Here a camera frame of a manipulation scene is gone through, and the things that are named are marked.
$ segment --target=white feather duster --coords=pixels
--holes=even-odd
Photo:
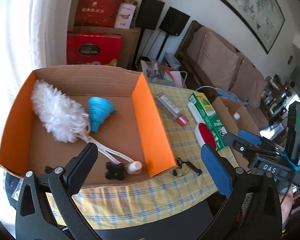
[[[75,142],[90,125],[81,104],[44,81],[36,81],[31,100],[34,113],[57,141]]]
[[[112,155],[127,160],[130,163],[128,167],[130,173],[138,173],[141,170],[142,164],[140,162],[135,162],[126,155],[114,151],[93,139],[89,135],[89,115],[85,109],[81,104],[72,100],[57,88],[43,80],[37,80],[31,100],[34,113],[39,116],[47,132],[52,133],[57,141],[75,142],[77,138],[81,138],[86,143],[95,143],[99,152],[114,164],[120,162]]]

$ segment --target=white wall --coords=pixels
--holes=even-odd
[[[69,21],[68,21],[68,32],[73,31],[74,18],[75,18],[75,13],[76,13],[77,7],[78,7],[78,2],[79,2],[79,0],[72,0],[72,2],[71,2]]]
[[[236,46],[237,49],[251,60],[265,77],[268,75],[272,76],[275,73],[284,77],[289,76],[292,73],[295,67],[295,61],[293,61],[291,65],[288,65],[287,61],[290,55],[294,55],[292,40],[297,30],[293,15],[286,0],[277,0],[286,21],[268,55],[246,25],[220,0],[163,1],[166,2],[166,5],[163,9],[159,23],[163,19],[169,6],[175,7],[191,16],[182,34],[179,37],[170,37],[168,39],[164,51],[174,53],[182,41],[191,21],[197,20],[204,26],[216,31]],[[143,48],[142,46],[145,44],[149,33],[150,31],[146,31],[141,48]],[[149,46],[156,34],[157,32],[153,34]],[[152,52],[150,53],[150,58],[155,58],[163,38],[164,33],[160,35],[154,45]]]

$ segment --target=blue gripper pad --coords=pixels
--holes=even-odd
[[[222,166],[222,163],[220,162],[221,158],[222,157],[210,144],[204,144],[202,146],[201,159],[204,165],[212,177],[213,182],[216,184],[220,194],[229,198],[233,190],[232,179],[226,169]]]
[[[252,143],[254,145],[261,145],[261,143],[262,143],[259,136],[255,135],[253,133],[250,133],[246,130],[243,130],[243,129],[239,130],[238,136],[241,139],[246,140],[249,143]]]

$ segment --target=blue collapsible funnel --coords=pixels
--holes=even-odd
[[[90,125],[92,132],[98,132],[99,126],[113,112],[117,112],[114,104],[107,99],[92,97],[89,99]]]

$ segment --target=table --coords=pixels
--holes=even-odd
[[[165,172],[130,186],[81,189],[73,200],[94,229],[126,228],[165,219],[193,207],[217,191],[201,160],[193,132],[196,123],[186,106],[193,91],[153,84],[150,88],[154,95],[165,93],[189,119],[189,124],[183,128],[160,112],[175,157],[191,161],[202,170],[202,175],[191,170],[187,172],[183,167],[178,169],[178,175],[184,173],[179,178],[172,172]],[[229,147],[219,153],[234,167],[238,166]],[[57,222],[64,225],[52,196],[47,194],[47,197]]]
[[[213,219],[207,201],[201,201],[197,205],[174,216],[147,223],[144,225],[96,230],[103,240],[167,240],[184,239],[196,240],[208,227]]]

